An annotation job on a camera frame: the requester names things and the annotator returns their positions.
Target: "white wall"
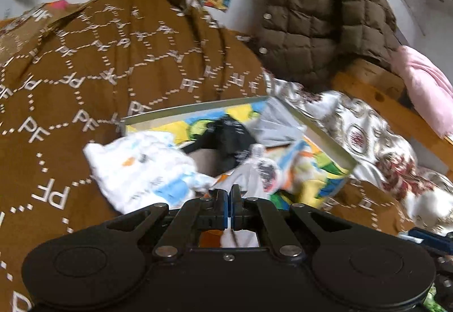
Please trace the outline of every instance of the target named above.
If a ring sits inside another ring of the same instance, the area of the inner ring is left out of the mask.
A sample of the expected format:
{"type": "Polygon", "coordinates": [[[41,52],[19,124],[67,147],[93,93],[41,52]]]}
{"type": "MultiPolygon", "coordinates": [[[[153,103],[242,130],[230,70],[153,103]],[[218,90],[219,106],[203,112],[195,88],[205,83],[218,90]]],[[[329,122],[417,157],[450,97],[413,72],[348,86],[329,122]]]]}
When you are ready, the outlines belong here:
{"type": "Polygon", "coordinates": [[[416,49],[427,56],[453,83],[453,17],[430,9],[426,23],[426,36],[416,49]]]}

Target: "wooden bed frame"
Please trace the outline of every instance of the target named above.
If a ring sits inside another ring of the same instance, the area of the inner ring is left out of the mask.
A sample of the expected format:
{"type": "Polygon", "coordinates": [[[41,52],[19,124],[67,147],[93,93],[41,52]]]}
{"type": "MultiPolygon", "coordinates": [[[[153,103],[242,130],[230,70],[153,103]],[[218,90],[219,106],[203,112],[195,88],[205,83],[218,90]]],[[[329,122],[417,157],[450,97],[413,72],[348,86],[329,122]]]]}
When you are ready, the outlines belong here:
{"type": "Polygon", "coordinates": [[[448,138],[439,138],[419,115],[375,87],[346,73],[340,72],[334,77],[332,88],[365,101],[388,121],[396,134],[407,140],[414,138],[423,144],[448,166],[446,176],[453,181],[453,142],[448,138]]]}

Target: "cardboard box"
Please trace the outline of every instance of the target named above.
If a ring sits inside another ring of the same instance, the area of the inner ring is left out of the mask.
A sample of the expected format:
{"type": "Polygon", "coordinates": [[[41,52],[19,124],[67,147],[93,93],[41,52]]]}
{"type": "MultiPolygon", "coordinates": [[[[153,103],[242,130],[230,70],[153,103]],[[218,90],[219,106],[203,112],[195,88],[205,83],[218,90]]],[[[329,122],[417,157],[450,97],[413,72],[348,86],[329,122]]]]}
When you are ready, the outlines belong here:
{"type": "Polygon", "coordinates": [[[356,59],[346,67],[346,73],[361,82],[370,84],[388,97],[398,100],[403,94],[403,80],[389,71],[372,64],[364,59],[356,59]]]}
{"type": "MultiPolygon", "coordinates": [[[[204,129],[207,129],[207,122],[218,119],[219,116],[223,116],[226,113],[232,117],[236,116],[237,120],[244,124],[245,127],[250,126],[256,117],[255,114],[251,113],[260,114],[269,98],[273,97],[236,98],[149,111],[148,113],[141,113],[122,119],[121,130],[124,135],[132,131],[154,129],[168,131],[174,134],[174,142],[179,144],[179,147],[182,147],[182,145],[186,145],[187,143],[193,143],[192,139],[194,137],[190,136],[191,134],[202,133],[204,129]]],[[[320,160],[325,161],[319,167],[322,168],[325,166],[329,167],[329,170],[334,169],[331,172],[325,170],[329,178],[334,179],[333,182],[326,178],[326,180],[319,182],[321,184],[320,188],[316,184],[311,190],[303,190],[300,196],[296,197],[298,202],[319,208],[328,197],[334,196],[342,188],[348,180],[347,177],[356,167],[357,162],[332,137],[320,129],[311,117],[292,107],[285,101],[280,101],[280,103],[296,120],[306,126],[304,136],[309,145],[312,146],[312,150],[316,151],[316,153],[313,152],[315,155],[314,158],[321,156],[322,159],[320,160]]],[[[194,160],[196,159],[197,164],[199,164],[198,169],[202,170],[201,172],[204,174],[210,172],[210,175],[219,175],[216,165],[210,165],[216,162],[215,152],[204,150],[204,152],[197,153],[198,155],[192,156],[192,158],[194,160]]]]}

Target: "pink cloth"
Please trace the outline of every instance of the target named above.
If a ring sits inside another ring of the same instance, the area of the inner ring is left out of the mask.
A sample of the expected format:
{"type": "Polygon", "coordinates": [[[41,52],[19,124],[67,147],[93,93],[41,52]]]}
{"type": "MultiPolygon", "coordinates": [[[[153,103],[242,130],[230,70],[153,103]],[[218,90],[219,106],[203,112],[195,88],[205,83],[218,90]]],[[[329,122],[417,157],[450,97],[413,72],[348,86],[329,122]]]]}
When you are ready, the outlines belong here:
{"type": "Polygon", "coordinates": [[[393,55],[392,70],[404,80],[420,116],[441,138],[453,132],[453,87],[425,55],[401,46],[393,55]]]}
{"type": "Polygon", "coordinates": [[[68,5],[69,5],[69,2],[67,2],[66,0],[58,0],[58,1],[54,1],[53,3],[49,3],[49,6],[51,8],[58,9],[58,10],[65,10],[68,5]]]}

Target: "brown blanket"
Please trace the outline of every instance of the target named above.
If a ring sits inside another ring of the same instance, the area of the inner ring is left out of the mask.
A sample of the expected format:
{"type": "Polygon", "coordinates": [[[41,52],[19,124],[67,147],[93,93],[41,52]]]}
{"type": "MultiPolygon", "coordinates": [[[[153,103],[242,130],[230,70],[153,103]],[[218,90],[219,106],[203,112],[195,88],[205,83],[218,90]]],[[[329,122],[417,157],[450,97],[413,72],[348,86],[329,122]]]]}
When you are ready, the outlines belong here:
{"type": "Polygon", "coordinates": [[[39,7],[0,31],[0,50],[0,311],[27,309],[32,248],[117,215],[88,142],[118,138],[127,115],[266,91],[253,53],[196,0],[39,7]]]}

